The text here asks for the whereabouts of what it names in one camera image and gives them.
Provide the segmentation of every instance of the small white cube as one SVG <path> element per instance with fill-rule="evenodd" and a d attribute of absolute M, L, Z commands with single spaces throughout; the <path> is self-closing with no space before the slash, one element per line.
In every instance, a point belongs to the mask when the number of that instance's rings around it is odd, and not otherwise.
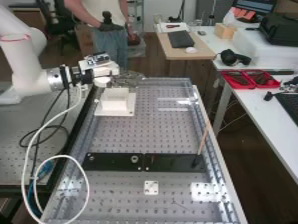
<path fill-rule="evenodd" d="M 158 195 L 158 181 L 146 180 L 143 183 L 143 194 L 145 195 Z"/>
<path fill-rule="evenodd" d="M 128 110 L 128 88 L 105 89 L 101 95 L 102 111 L 126 111 Z"/>

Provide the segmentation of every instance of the floor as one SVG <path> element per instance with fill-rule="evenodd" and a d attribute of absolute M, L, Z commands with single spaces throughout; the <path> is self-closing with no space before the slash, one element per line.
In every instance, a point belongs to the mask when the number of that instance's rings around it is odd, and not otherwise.
<path fill-rule="evenodd" d="M 147 76 L 165 75 L 169 72 L 169 64 L 158 50 L 157 38 L 154 35 L 147 35 L 145 40 L 147 45 L 146 57 L 129 60 L 130 70 L 142 72 Z M 80 58 L 80 52 L 70 47 L 65 49 L 64 56 L 60 56 L 56 42 L 52 42 L 41 55 L 41 63 L 44 68 L 60 64 L 76 65 Z M 191 73 L 191 80 L 201 91 L 206 77 L 201 77 L 199 74 L 209 74 L 210 66 L 207 65 L 205 62 L 190 65 L 187 68 L 187 71 L 193 69 L 189 73 Z M 178 76 L 177 69 L 179 69 L 181 64 L 177 63 L 174 66 L 171 68 L 175 71 L 173 76 Z M 9 81 L 9 66 L 1 52 L 0 68 L 0 80 Z M 241 105 L 235 104 L 225 116 L 225 122 L 229 123 L 243 112 Z M 296 184 L 247 116 L 221 131 L 218 142 L 249 223 L 296 223 Z M 21 207 L 13 224 L 33 223 L 25 208 Z"/>

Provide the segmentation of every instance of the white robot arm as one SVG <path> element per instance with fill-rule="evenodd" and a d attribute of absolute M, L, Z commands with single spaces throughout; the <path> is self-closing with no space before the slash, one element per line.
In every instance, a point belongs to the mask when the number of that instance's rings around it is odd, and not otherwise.
<path fill-rule="evenodd" d="M 85 57 L 78 67 L 42 69 L 37 56 L 46 45 L 42 32 L 29 28 L 0 5 L 0 46 L 10 65 L 12 87 L 0 95 L 1 104 L 20 103 L 26 96 L 58 91 L 77 83 L 106 87 L 118 65 L 104 52 Z"/>

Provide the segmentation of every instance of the cable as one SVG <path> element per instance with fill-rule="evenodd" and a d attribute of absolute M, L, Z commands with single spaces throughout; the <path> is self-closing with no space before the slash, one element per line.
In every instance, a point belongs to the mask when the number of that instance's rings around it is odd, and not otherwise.
<path fill-rule="evenodd" d="M 82 167 L 81 167 L 80 163 L 77 162 L 77 160 L 76 160 L 73 157 L 70 157 L 70 156 L 68 156 L 68 155 L 57 155 L 57 156 L 52 156 L 52 157 L 48 158 L 48 159 L 40 164 L 40 166 L 37 167 L 37 170 L 36 170 L 36 173 L 34 173 L 34 179 L 33 179 L 33 193 L 34 193 L 34 201 L 36 201 L 36 205 L 37 205 L 37 208 L 38 208 L 40 212 L 42 212 L 42 208 L 41 208 L 41 206 L 40 206 L 40 201 L 38 201 L 37 189 L 36 189 L 37 173 L 38 173 L 40 169 L 42 168 L 42 166 L 44 166 L 44 164 L 45 164 L 46 162 L 49 162 L 49 161 L 53 160 L 53 159 L 58 159 L 58 158 L 66 158 L 66 159 L 70 159 L 70 160 L 74 162 L 74 164 L 77 165 L 77 168 L 78 168 L 80 171 L 81 171 L 81 174 L 82 174 L 82 176 L 84 176 L 84 179 L 85 179 L 85 183 L 86 183 L 86 200 L 85 200 L 82 209 L 81 209 L 81 211 L 78 212 L 78 213 L 81 214 L 81 212 L 84 211 L 84 209 L 85 209 L 85 207 L 86 207 L 86 204 L 88 204 L 88 199 L 89 199 L 89 189 L 90 189 L 90 186 L 89 186 L 89 181 L 88 181 L 88 178 L 86 178 L 86 173 L 85 173 L 85 171 L 82 170 Z M 77 215 L 74 216 L 74 218 L 72 218 L 72 220 L 69 220 L 66 223 L 70 223 L 72 221 L 76 220 L 76 218 L 80 216 L 78 213 L 77 213 Z"/>
<path fill-rule="evenodd" d="M 58 113 L 44 125 L 42 125 L 42 127 L 37 130 L 37 132 L 34 133 L 34 135 L 33 135 L 33 137 L 32 137 L 32 139 L 30 139 L 30 142 L 29 142 L 29 145 L 28 145 L 28 149 L 26 149 L 26 153 L 25 153 L 25 161 L 24 161 L 24 167 L 22 167 L 22 174 L 21 174 L 21 195 L 22 195 L 22 199 L 24 199 L 24 203 L 25 203 L 25 207 L 26 207 L 26 209 L 28 209 L 28 212 L 29 212 L 29 214 L 30 214 L 30 216 L 32 216 L 32 218 L 36 220 L 36 222 L 38 222 L 40 224 L 45 224 L 37 217 L 36 217 L 36 215 L 33 214 L 33 212 L 32 212 L 32 210 L 30 210 L 30 208 L 29 208 L 29 203 L 28 203 L 28 200 L 26 200 L 26 194 L 25 194 L 25 171 L 26 171 L 26 164 L 28 164 L 28 158 L 29 158 L 29 153 L 30 153 L 30 148 L 32 148 L 32 145 L 33 145 L 33 142 L 34 142 L 34 139 L 37 138 L 37 136 L 38 136 L 38 134 L 42 132 L 42 130 L 45 129 L 45 127 L 58 118 L 58 117 L 61 117 L 64 114 L 66 114 L 70 110 L 73 110 L 77 106 L 78 106 L 78 104 L 80 104 L 80 102 L 81 102 L 81 86 L 78 86 L 77 87 L 77 95 L 78 95 L 78 99 L 77 99 L 77 103 L 69 108 L 69 109 L 66 109 L 65 111 L 62 111 L 61 113 Z M 66 156 L 66 155 L 60 155 L 60 156 L 53 156 L 53 157 L 50 157 L 50 158 L 48 158 L 42 163 L 41 163 L 41 165 L 38 166 L 38 170 L 40 170 L 40 168 L 42 167 L 42 165 L 45 164 L 45 162 L 48 162 L 49 160 L 52 160 L 52 159 L 56 159 L 56 158 L 66 158 L 66 159 L 70 159 L 73 162 L 74 162 L 74 164 L 77 165 L 77 167 L 78 167 L 78 169 L 80 169 L 80 171 L 81 171 L 81 173 L 82 173 L 82 176 L 84 176 L 84 178 L 85 178 L 85 183 L 86 183 L 86 200 L 85 200 L 85 203 L 84 203 L 84 206 L 82 206 L 82 209 L 80 210 L 80 212 L 77 213 L 77 215 L 68 221 L 68 222 L 65 222 L 64 224 L 69 224 L 70 222 L 73 222 L 76 219 L 77 219 L 77 217 L 81 215 L 81 213 L 82 213 L 82 211 L 84 211 L 84 209 L 85 209 L 85 207 L 86 207 L 86 204 L 88 204 L 88 200 L 89 200 L 89 191 L 90 191 L 90 189 L 89 189 L 89 182 L 88 182 L 88 178 L 86 178 L 86 175 L 85 175 L 85 172 L 84 172 L 84 170 L 82 170 L 82 168 L 81 168 L 81 165 L 80 165 L 80 163 L 76 161 L 76 159 L 74 158 L 72 158 L 70 156 Z"/>
<path fill-rule="evenodd" d="M 56 97 L 56 99 L 54 99 L 54 101 L 53 101 L 53 103 L 52 103 L 52 105 L 50 105 L 50 107 L 49 107 L 49 110 L 48 110 L 48 112 L 45 113 L 45 116 L 44 116 L 44 119 L 42 119 L 42 121 L 41 121 L 41 125 L 40 125 L 40 126 L 44 125 L 45 120 L 46 120 L 46 118 L 48 118 L 48 115 L 49 115 L 49 113 L 50 113 L 50 111 L 52 111 L 52 109 L 53 109 L 53 107 L 54 107 L 54 105 L 56 105 L 56 103 L 57 103 L 57 101 L 58 101 L 61 95 L 62 95 L 62 92 L 64 92 L 64 90 L 60 91 L 60 93 L 58 93 L 58 95 L 57 95 L 57 97 Z M 69 89 L 68 89 L 68 103 L 66 103 L 66 109 L 69 108 L 69 104 L 70 104 L 70 93 L 69 93 Z M 68 113 L 65 113 L 65 115 L 64 115 L 64 117 L 62 117 L 62 120 L 60 121 L 58 127 L 54 129 L 54 131 L 53 131 L 52 134 L 48 136 L 48 138 L 50 138 L 50 137 L 56 134 L 56 132 L 58 131 L 60 126 L 62 125 L 62 123 L 64 123 L 64 121 L 65 121 L 65 119 L 66 119 L 66 116 L 68 116 Z M 36 150 L 34 150 L 34 158 L 33 158 L 33 164 L 32 164 L 32 170 L 30 170 L 30 177 L 33 176 L 34 167 L 36 167 L 36 160 L 37 160 L 38 148 L 40 148 L 40 137 L 41 137 L 41 133 L 38 134 L 38 136 L 37 136 L 37 141 L 36 141 Z"/>
<path fill-rule="evenodd" d="M 54 105 L 56 105 L 56 103 L 57 103 L 57 101 L 58 101 L 61 95 L 62 95 L 64 90 L 60 91 L 57 97 L 54 98 L 54 101 L 52 102 L 52 105 L 50 105 L 50 107 L 49 107 L 49 109 L 48 109 L 48 111 L 46 111 L 46 113 L 45 113 L 44 118 L 42 118 L 41 126 L 42 126 L 44 123 L 45 123 L 45 120 L 46 120 L 46 118 L 48 118 L 48 115 L 49 115 L 49 113 L 50 113 L 50 111 L 52 111 L 52 109 L 53 109 L 53 107 L 54 107 Z M 70 93 L 69 93 L 69 89 L 68 89 L 68 103 L 66 103 L 66 109 L 69 108 L 69 105 L 70 105 Z M 61 149 L 58 150 L 58 152 L 56 153 L 56 155 L 61 153 L 61 151 L 64 150 L 64 148 L 65 148 L 65 146 L 66 146 L 66 143 L 68 143 L 68 137 L 69 137 L 69 132 L 68 132 L 68 129 L 62 126 L 62 123 L 65 122 L 65 119 L 66 119 L 66 114 L 64 115 L 64 117 L 62 117 L 62 119 L 61 119 L 58 125 L 50 125 L 50 126 L 46 127 L 46 129 L 49 129 L 49 128 L 54 128 L 53 132 L 48 135 L 48 137 L 40 141 L 40 138 L 41 138 L 41 134 L 40 134 L 38 137 L 37 137 L 37 141 L 36 141 L 36 143 L 32 145 L 32 146 L 36 147 L 36 151 L 34 151 L 34 156 L 33 156 L 33 159 L 32 159 L 32 160 L 33 160 L 33 165 L 32 165 L 32 170 L 30 170 L 30 177 L 33 176 L 34 167 L 36 167 L 36 161 L 37 161 L 37 155 L 38 155 L 38 146 L 40 146 L 40 144 L 44 143 L 48 139 L 52 138 L 52 136 L 57 133 L 58 129 L 61 129 L 61 130 L 65 132 L 65 134 L 66 134 L 66 141 L 65 141 L 65 144 L 62 145 L 62 148 L 61 148 Z M 22 141 L 24 141 L 24 139 L 25 139 L 29 135 L 32 135 L 33 133 L 36 133 L 37 130 L 38 130 L 38 129 L 34 129 L 33 131 L 28 132 L 28 133 L 22 136 L 22 138 L 21 138 L 20 141 L 18 141 L 18 145 L 20 145 L 20 147 L 22 147 L 22 148 L 26 148 L 26 147 L 28 147 L 28 145 L 22 144 Z"/>
<path fill-rule="evenodd" d="M 203 92 L 202 92 L 202 99 L 205 98 L 206 91 L 207 91 L 207 83 L 209 83 L 209 78 L 210 78 L 210 73 L 211 73 L 213 61 L 215 60 L 218 54 L 221 54 L 221 53 L 217 53 L 214 58 L 210 61 L 210 66 L 209 66 L 209 69 L 207 69 L 207 80 L 206 80 L 206 84 L 205 84 L 205 88 L 203 88 Z"/>
<path fill-rule="evenodd" d="M 229 124 L 226 124 L 226 126 L 219 129 L 219 131 L 222 131 L 227 126 L 230 126 L 235 121 L 238 121 L 243 116 L 246 115 L 246 113 L 243 113 L 238 118 L 235 118 Z"/>

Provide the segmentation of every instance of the man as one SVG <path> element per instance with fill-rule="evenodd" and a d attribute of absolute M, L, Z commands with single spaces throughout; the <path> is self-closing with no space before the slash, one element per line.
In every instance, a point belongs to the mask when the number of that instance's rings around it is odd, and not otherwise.
<path fill-rule="evenodd" d="M 128 20 L 126 0 L 64 0 L 74 16 L 93 27 L 92 39 L 96 52 L 105 51 L 112 60 L 128 68 L 128 37 L 134 38 Z M 104 12 L 112 13 L 112 24 L 104 23 Z"/>

